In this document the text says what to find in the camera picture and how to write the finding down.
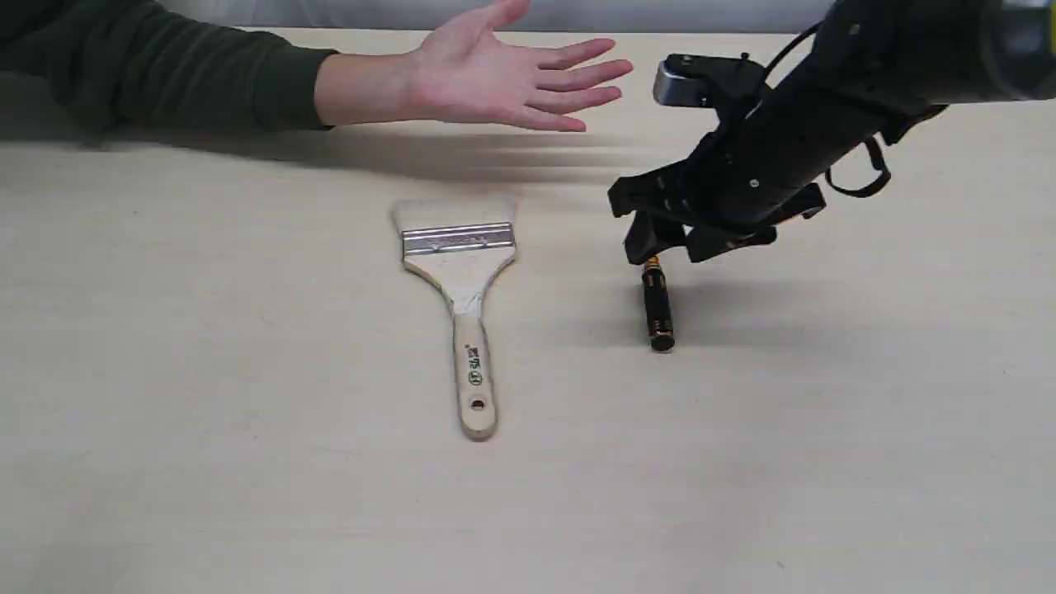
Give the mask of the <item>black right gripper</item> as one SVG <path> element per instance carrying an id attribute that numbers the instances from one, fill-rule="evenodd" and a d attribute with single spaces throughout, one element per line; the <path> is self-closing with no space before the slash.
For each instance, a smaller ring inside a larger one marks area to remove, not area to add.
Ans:
<path id="1" fill-rule="evenodd" d="M 724 164 L 718 133 L 709 132 L 691 151 L 650 172 L 619 177 L 608 189 L 611 214 L 633 215 L 624 238 L 631 266 L 643 266 L 671 248 L 685 248 L 691 262 L 708 261 L 740 248 L 765 247 L 777 239 L 777 226 L 790 219 L 811 219 L 826 208 L 819 184 L 810 183 L 767 214 L 761 222 L 736 224 L 718 214 L 723 193 L 705 173 L 710 164 Z"/>

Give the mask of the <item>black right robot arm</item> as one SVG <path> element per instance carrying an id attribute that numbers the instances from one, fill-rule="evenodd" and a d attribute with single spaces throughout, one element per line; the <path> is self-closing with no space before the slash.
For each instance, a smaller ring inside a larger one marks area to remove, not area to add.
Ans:
<path id="1" fill-rule="evenodd" d="M 776 240 L 788 219 L 826 206 L 842 157 L 865 147 L 876 178 L 841 193 L 868 198 L 890 181 L 882 149 L 954 105 L 1054 98 L 1052 1 L 837 1 L 799 34 L 813 45 L 778 83 L 780 63 L 671 54 L 653 98 L 712 109 L 718 124 L 687 157 L 619 177 L 611 214 L 631 215 L 633 266 L 672 248 L 693 262 Z"/>

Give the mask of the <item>green sleeved forearm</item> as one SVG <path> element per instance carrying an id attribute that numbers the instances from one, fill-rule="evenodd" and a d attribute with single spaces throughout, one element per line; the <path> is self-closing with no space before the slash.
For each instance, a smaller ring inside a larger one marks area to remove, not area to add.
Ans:
<path id="1" fill-rule="evenodd" d="M 327 130 L 415 120 L 411 55 L 355 56 L 196 21 L 155 1 L 4 1 L 2 70 L 102 131 Z"/>

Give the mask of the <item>person's open hand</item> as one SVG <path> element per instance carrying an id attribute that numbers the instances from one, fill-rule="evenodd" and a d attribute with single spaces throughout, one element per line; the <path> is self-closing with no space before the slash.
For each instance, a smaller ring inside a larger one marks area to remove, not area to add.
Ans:
<path id="1" fill-rule="evenodd" d="M 577 113 L 622 97 L 615 80 L 634 66 L 623 58 L 602 59 L 615 48 L 608 38 L 563 47 L 506 44 L 497 31 L 529 7 L 528 1 L 493 1 L 427 34 L 407 56 L 403 119 L 585 131 Z"/>

